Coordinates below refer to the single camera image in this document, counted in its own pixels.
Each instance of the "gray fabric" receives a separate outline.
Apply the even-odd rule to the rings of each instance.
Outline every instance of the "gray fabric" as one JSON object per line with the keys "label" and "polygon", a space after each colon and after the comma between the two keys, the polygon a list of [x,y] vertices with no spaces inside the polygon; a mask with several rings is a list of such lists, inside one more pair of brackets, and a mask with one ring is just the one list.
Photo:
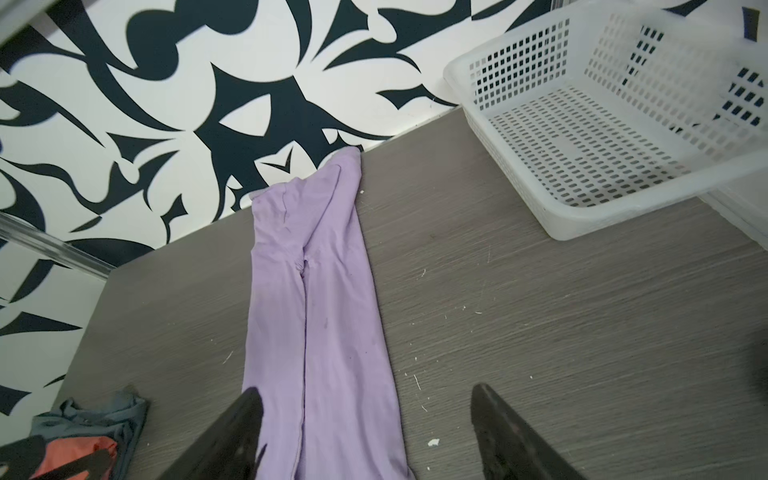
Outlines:
{"label": "gray fabric", "polygon": [[129,392],[117,392],[102,410],[82,410],[74,399],[32,419],[31,435],[42,435],[46,442],[67,437],[107,436],[118,443],[118,458],[111,480],[122,480],[134,454],[147,417],[149,403]]}

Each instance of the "black and white patterned wall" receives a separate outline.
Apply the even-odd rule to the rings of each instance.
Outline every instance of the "black and white patterned wall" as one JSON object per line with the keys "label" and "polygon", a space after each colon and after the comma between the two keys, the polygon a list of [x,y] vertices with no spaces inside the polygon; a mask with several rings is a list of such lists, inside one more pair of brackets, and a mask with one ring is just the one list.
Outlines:
{"label": "black and white patterned wall", "polygon": [[29,434],[78,348],[104,281],[0,240],[0,445]]}
{"label": "black and white patterned wall", "polygon": [[0,210],[114,265],[454,105],[550,0],[62,0],[0,48]]}

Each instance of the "gray wooden table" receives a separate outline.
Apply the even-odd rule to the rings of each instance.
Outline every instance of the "gray wooden table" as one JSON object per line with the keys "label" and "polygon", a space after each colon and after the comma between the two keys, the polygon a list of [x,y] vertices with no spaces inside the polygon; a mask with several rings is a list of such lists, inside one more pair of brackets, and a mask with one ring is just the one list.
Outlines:
{"label": "gray wooden table", "polygon": [[[768,255],[707,205],[557,242],[461,111],[366,153],[361,190],[418,478],[482,477],[479,381],[588,478],[766,478],[750,355]],[[60,396],[97,406],[132,384],[152,401],[132,479],[157,477],[240,394],[252,221],[241,211],[107,281]]]}

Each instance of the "laundry basket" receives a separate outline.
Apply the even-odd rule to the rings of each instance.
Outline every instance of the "laundry basket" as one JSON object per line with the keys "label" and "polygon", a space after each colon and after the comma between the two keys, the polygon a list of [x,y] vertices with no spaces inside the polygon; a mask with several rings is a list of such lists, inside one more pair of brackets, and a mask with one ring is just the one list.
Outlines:
{"label": "laundry basket", "polygon": [[581,0],[445,67],[472,130],[568,240],[768,166],[768,48]]}

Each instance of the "folded clothing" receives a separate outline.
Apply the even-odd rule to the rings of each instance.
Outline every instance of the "folded clothing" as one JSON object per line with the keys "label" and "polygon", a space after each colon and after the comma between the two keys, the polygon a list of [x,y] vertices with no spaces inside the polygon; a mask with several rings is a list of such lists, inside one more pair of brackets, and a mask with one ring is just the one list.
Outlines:
{"label": "folded clothing", "polygon": [[31,435],[46,441],[83,436],[106,436],[116,441],[117,459],[111,480],[125,478],[141,428],[147,418],[147,400],[130,392],[117,392],[101,410],[83,410],[73,399],[32,418]]}
{"label": "folded clothing", "polygon": [[253,195],[243,390],[264,417],[257,480],[413,480],[355,210],[360,152]]}
{"label": "folded clothing", "polygon": [[[118,456],[118,443],[109,437],[71,437],[69,439],[53,440],[45,446],[45,458],[32,478],[67,465],[69,462],[74,462],[97,450],[109,451],[109,456],[112,457],[112,465],[114,465],[114,460]],[[98,480],[107,480],[110,471],[111,468]],[[86,480],[87,478],[88,472],[82,472],[74,477],[70,477],[69,480]]]}

